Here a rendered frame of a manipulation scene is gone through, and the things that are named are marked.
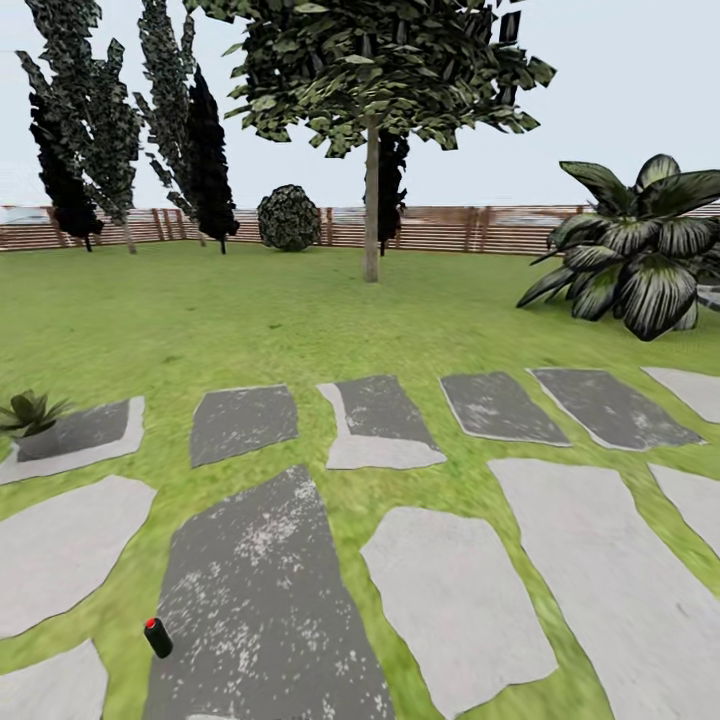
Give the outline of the insectifuge atomizer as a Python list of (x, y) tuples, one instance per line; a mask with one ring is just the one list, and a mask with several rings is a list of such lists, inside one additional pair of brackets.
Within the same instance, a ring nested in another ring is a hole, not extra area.
[(172, 643), (163, 623), (155, 619), (152, 625), (146, 625), (144, 629), (145, 637), (147, 637), (154, 654), (157, 654), (159, 659), (165, 659), (171, 653)]

